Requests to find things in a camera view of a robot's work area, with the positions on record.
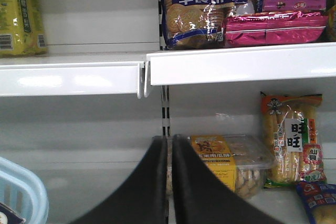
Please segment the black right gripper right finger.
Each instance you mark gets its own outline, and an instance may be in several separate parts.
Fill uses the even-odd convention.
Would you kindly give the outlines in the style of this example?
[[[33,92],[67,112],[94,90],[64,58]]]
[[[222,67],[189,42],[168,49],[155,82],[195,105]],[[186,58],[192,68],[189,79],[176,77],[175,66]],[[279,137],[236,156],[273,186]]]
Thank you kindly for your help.
[[[172,183],[176,223],[279,223],[225,186],[181,134],[172,140]]]

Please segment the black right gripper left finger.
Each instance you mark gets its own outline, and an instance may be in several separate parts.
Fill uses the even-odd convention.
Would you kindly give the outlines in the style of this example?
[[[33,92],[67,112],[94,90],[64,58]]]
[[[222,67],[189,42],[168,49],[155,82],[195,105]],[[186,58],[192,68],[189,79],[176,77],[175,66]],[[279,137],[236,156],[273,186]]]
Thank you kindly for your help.
[[[130,176],[72,223],[167,223],[167,139],[155,136]]]

